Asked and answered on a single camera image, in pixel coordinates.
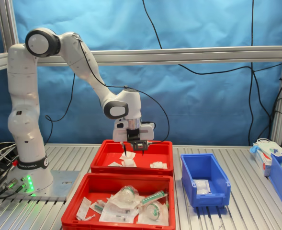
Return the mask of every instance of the medical packaging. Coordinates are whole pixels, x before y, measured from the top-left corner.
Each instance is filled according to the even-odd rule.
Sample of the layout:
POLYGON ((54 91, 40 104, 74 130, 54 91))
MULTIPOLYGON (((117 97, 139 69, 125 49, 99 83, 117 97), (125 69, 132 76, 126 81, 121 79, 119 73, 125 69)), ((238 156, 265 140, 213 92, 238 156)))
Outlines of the medical packaging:
POLYGON ((250 148, 249 152, 254 156, 263 176, 269 176, 271 172, 271 156, 268 156, 266 153, 262 152, 262 150, 256 144, 250 148))

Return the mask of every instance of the slotted aluminum surface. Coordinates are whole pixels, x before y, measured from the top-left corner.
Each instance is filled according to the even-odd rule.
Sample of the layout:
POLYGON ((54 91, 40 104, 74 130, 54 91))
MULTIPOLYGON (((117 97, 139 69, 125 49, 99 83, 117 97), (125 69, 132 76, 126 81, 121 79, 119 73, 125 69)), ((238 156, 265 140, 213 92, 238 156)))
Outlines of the slotted aluminum surface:
MULTIPOLYGON (((61 229, 61 217, 98 150, 98 144, 49 144, 45 147, 53 170, 80 170, 67 202, 0 200, 0 229, 61 229)), ((282 202, 246 147, 174 146, 176 229, 282 230, 282 202), (180 154, 213 153, 231 182, 225 208, 192 208, 181 182, 180 154)))

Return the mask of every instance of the aluminum frame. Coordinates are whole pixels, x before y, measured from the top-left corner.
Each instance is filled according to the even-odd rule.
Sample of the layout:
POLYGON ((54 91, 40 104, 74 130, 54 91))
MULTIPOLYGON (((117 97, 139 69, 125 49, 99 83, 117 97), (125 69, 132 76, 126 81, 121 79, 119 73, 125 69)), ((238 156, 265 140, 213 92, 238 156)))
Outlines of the aluminum frame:
MULTIPOLYGON (((0 31, 5 52, 19 43, 12 0, 0 0, 0 31)), ((104 50, 93 51, 93 55, 100 66, 282 62, 282 46, 104 50)), ((6 68, 6 56, 7 53, 0 54, 0 70, 6 68)), ((66 63, 60 56, 53 56, 39 60, 38 65, 66 66, 66 63)), ((277 109, 282 112, 282 100, 277 109)), ((275 116, 271 138, 278 144, 282 142, 281 114, 275 116)))

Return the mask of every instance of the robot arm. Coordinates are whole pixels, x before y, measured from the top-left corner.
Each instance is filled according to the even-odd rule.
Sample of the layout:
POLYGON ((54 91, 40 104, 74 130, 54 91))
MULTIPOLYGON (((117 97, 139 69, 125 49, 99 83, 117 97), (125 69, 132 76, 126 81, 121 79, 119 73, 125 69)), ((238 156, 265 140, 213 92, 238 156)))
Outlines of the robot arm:
POLYGON ((25 44, 10 47, 7 66, 12 100, 8 128, 19 153, 17 167, 10 171, 7 181, 22 181, 24 194, 47 188, 53 181, 38 124, 37 62, 38 58, 55 54, 62 56, 74 73, 92 86, 104 114, 115 119, 114 141, 128 141, 134 150, 147 150, 148 140, 154 138, 154 123, 141 122, 139 93, 127 88, 118 95, 112 93, 99 75, 93 54, 78 34, 56 35, 49 29, 34 29, 28 33, 25 44))
MULTIPOLYGON (((142 124, 139 93, 131 89, 124 89, 118 95, 112 93, 99 74, 93 54, 77 33, 68 32, 56 35, 49 29, 37 28, 28 33, 24 45, 17 44, 15 46, 12 46, 9 51, 8 74, 23 74, 27 70, 36 73, 38 58, 59 54, 77 76, 91 85, 99 97, 104 114, 110 119, 116 119, 113 140, 116 142, 129 141, 134 150, 147 150, 147 140, 154 138, 154 123, 142 124)), ((34 78, 34 87, 37 87, 36 76, 34 78)), ((21 94, 20 96, 23 98, 27 95, 24 95, 25 93, 21 90, 20 80, 15 79, 14 82, 10 80, 9 83, 19 85, 13 87, 15 93, 11 93, 14 108, 15 102, 19 103, 19 100, 14 99, 14 95, 21 94)), ((30 97, 30 104, 35 104, 38 117, 37 90, 33 89, 32 91, 35 91, 36 102, 31 102, 33 97, 30 97)))

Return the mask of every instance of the blue curtain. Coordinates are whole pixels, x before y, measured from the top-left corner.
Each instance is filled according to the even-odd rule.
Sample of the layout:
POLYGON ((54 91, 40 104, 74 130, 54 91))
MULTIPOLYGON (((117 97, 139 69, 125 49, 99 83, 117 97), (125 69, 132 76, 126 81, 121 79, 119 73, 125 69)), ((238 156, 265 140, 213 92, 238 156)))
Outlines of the blue curtain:
MULTIPOLYGON (((141 0, 14 1, 20 42, 29 30, 47 27, 61 34, 74 31, 92 50, 159 48, 141 0)), ((251 1, 145 0, 163 48, 249 46, 251 1)), ((255 1, 254 45, 282 45, 282 0, 255 1)), ((278 63, 254 63, 262 69, 278 63)), ((250 63, 186 65, 196 72, 233 69, 250 63)), ((251 116, 248 105, 250 70, 195 75, 178 65, 100 67, 109 85, 129 85, 154 97, 170 122, 168 140, 174 144, 247 145, 251 116)), ((281 66, 256 72, 262 103, 270 112, 279 88, 281 66)), ((50 122, 65 112, 73 72, 69 67, 39 67, 38 86, 44 140, 50 122)), ((7 129, 11 100, 5 70, 0 71, 0 141, 12 139, 7 129)), ((167 134, 160 107, 141 95, 142 118, 157 124, 155 139, 167 134)), ((260 107, 255 82, 251 95, 255 141, 268 118, 260 107)), ((92 88, 76 78, 67 116, 54 123, 51 143, 101 143, 112 138, 113 121, 106 118, 92 88)))

